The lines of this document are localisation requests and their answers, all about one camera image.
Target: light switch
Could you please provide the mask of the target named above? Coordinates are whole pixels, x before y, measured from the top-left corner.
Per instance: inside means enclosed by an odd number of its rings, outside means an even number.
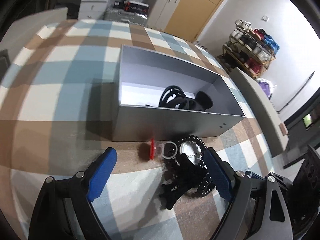
[[[268,17],[268,16],[263,16],[263,17],[262,17],[262,20],[265,21],[265,22],[267,22],[267,21],[269,20],[269,17]]]

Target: round metal object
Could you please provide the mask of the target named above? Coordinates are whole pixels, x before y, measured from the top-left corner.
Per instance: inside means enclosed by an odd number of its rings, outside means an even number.
[[[78,171],[78,172],[76,173],[76,177],[77,177],[77,178],[83,178],[83,177],[84,177],[84,172],[83,172],[83,171]]]
[[[275,182],[275,181],[276,181],[275,177],[273,177],[273,176],[269,176],[269,177],[268,177],[268,180],[269,180],[270,182]]]
[[[45,179],[45,182],[46,183],[50,183],[50,182],[52,182],[53,181],[53,177],[47,177],[46,179]]]
[[[177,145],[176,145],[174,142],[172,142],[172,141],[167,141],[167,142],[165,142],[165,143],[162,145],[161,156],[162,156],[162,158],[164,158],[164,159],[167,159],[167,160],[173,159],[173,158],[177,155],[177,152],[178,152],[178,147],[177,147]]]
[[[194,165],[196,165],[199,162],[201,157],[200,147],[195,142],[191,142],[191,141],[181,143],[180,153],[185,153],[188,159]]]
[[[244,174],[243,171],[236,171],[236,175],[237,175],[238,177],[244,177],[244,176],[245,176],[245,174]]]

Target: white shoebox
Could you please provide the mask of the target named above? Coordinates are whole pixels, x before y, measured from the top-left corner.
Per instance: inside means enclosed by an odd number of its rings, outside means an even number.
[[[156,51],[122,46],[115,79],[113,141],[171,140],[186,134],[214,137],[245,117],[220,75]],[[171,85],[191,98],[198,91],[207,93],[213,107],[205,112],[158,107]]]

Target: wooden door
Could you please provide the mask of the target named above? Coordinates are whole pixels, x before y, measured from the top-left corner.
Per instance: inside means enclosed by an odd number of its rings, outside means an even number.
[[[181,0],[165,32],[194,41],[221,0]]]

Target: white wall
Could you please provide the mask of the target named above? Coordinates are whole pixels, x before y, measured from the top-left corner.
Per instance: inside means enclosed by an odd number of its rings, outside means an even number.
[[[268,22],[261,18],[269,16]],[[280,110],[308,79],[315,74],[303,91],[281,113],[285,121],[294,114],[320,87],[320,40],[313,28],[290,0],[228,0],[218,15],[210,21],[199,37],[214,56],[222,53],[222,44],[243,19],[253,28],[262,28],[280,45],[277,59],[262,75],[277,85],[272,102]]]

